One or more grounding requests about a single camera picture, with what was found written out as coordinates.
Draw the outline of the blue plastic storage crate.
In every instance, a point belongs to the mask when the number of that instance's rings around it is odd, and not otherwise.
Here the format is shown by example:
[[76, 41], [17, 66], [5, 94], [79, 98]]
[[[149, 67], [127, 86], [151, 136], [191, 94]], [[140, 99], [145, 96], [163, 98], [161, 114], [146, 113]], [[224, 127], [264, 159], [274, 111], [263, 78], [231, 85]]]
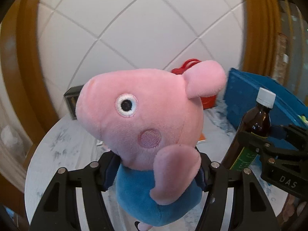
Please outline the blue plastic storage crate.
[[244, 114], [260, 103], [270, 109], [272, 126], [293, 124], [307, 130], [301, 119], [307, 107], [288, 89], [272, 78], [231, 69], [224, 94], [227, 119], [238, 128]]

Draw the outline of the pink pig plush orange dress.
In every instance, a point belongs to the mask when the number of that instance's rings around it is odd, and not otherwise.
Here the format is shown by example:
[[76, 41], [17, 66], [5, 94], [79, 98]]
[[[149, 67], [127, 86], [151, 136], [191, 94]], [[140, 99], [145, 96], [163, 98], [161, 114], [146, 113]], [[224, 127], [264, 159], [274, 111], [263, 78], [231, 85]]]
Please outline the pink pig plush orange dress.
[[203, 133], [201, 133], [197, 144], [205, 143], [205, 141], [206, 141], [206, 137]]

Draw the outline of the dark green glass bottle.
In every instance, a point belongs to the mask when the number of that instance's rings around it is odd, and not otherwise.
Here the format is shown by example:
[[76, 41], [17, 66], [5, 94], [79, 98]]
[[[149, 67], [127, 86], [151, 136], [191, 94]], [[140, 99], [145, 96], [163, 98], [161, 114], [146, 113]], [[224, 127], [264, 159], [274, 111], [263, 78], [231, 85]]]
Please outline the dark green glass bottle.
[[248, 110], [236, 131], [235, 137], [226, 152], [221, 164], [226, 169], [241, 171], [247, 168], [257, 157], [256, 152], [249, 150], [244, 145], [240, 144], [238, 137], [240, 132], [249, 132], [261, 138], [267, 138], [270, 133], [271, 121], [269, 112], [274, 106], [276, 94], [264, 89], [259, 88], [256, 106]]

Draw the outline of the pink pig plush blue body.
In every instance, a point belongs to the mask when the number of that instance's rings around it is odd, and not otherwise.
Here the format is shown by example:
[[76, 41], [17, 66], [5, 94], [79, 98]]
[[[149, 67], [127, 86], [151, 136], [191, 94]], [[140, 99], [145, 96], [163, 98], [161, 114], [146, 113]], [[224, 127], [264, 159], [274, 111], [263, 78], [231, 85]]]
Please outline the pink pig plush blue body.
[[121, 159], [119, 205], [138, 230], [182, 218], [202, 199], [195, 177], [203, 130], [202, 98], [226, 85], [223, 67], [200, 62], [182, 74], [161, 69], [121, 70], [92, 77], [76, 104], [81, 126]]

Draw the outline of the green frog plush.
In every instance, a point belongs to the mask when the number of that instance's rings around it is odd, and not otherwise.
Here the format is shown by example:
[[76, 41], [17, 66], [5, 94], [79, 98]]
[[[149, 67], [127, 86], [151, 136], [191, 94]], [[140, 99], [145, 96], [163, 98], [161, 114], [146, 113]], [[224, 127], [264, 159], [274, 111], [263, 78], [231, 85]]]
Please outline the green frog plush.
[[307, 120], [307, 118], [304, 116], [304, 115], [299, 115], [299, 118], [301, 119], [301, 121], [304, 123], [304, 124], [306, 124], [306, 125], [308, 125], [308, 120]]

